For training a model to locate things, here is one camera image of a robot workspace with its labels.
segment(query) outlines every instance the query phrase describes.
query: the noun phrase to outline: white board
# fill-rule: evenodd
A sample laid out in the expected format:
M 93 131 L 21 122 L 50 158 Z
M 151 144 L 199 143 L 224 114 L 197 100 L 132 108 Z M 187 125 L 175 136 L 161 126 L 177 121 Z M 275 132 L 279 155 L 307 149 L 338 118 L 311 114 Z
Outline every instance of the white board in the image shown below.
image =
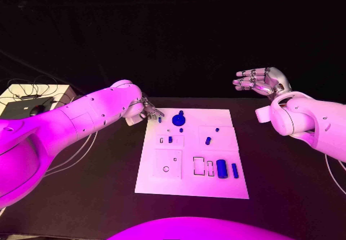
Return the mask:
M 134 192 L 249 199 L 229 110 L 158 110 L 164 113 L 161 123 L 147 121 Z M 183 126 L 174 126 L 171 122 L 178 111 L 186 118 Z M 227 178 L 217 177 L 216 160 L 224 160 Z

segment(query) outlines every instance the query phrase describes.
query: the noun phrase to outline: small blue piece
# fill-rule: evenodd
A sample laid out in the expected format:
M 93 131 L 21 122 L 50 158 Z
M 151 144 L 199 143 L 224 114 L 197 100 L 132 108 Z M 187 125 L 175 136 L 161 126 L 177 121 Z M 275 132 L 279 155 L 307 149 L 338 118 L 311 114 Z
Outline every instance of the small blue piece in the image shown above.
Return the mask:
M 217 178 L 226 179 L 229 175 L 227 175 L 226 161 L 223 159 L 219 159 L 216 161 L 216 168 L 217 168 Z
M 233 178 L 236 179 L 239 177 L 239 175 L 237 175 L 237 169 L 236 169 L 235 163 L 232 163 L 232 174 L 233 174 Z
M 207 137 L 206 140 L 204 140 L 204 144 L 209 145 L 209 144 L 210 144 L 210 141 L 211 141 L 211 138 Z
M 174 115 L 174 117 L 171 119 L 173 124 L 178 127 L 183 126 L 186 123 L 186 117 L 183 115 L 184 115 L 184 112 L 180 110 L 178 114 Z

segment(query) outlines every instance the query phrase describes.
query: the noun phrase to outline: black background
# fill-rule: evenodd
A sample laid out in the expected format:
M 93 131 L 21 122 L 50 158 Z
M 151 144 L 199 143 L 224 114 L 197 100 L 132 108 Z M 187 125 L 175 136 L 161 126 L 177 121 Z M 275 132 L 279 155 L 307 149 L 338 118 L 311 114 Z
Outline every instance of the black background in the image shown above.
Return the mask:
M 83 93 L 129 79 L 152 97 L 262 98 L 235 91 L 235 72 L 276 67 L 292 90 L 346 101 L 343 13 L 327 2 L 0 0 L 0 7 L 0 49 Z M 38 75 L 0 54 L 1 79 Z

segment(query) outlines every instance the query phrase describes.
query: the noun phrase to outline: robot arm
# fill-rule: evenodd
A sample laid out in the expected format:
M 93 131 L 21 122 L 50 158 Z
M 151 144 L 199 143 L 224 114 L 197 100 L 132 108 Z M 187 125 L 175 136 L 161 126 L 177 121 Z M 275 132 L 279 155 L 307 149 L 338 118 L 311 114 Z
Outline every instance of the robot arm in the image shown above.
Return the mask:
M 60 108 L 18 120 L 0 119 L 0 209 L 38 184 L 62 149 L 119 118 L 131 126 L 164 114 L 128 80 Z
M 252 89 L 272 101 L 255 110 L 259 123 L 271 122 L 282 136 L 302 140 L 317 151 L 346 162 L 346 106 L 292 91 L 273 67 L 237 72 L 236 76 L 243 78 L 232 81 L 235 89 Z

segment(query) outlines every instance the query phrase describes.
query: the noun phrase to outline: black table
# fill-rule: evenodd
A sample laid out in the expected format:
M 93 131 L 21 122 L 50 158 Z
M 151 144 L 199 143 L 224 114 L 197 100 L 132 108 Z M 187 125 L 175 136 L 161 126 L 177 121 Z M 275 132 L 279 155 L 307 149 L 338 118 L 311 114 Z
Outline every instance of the black table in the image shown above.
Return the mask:
M 0 233 L 105 239 L 167 217 L 207 217 L 268 229 L 294 239 L 346 239 L 346 195 L 328 174 L 324 155 L 258 123 L 265 98 L 152 97 L 160 108 L 229 109 L 249 199 L 134 193 L 147 121 L 121 119 L 98 132 L 83 160 L 47 176 L 0 217 Z M 85 140 L 70 145 L 64 160 Z M 330 159 L 335 178 L 346 180 Z

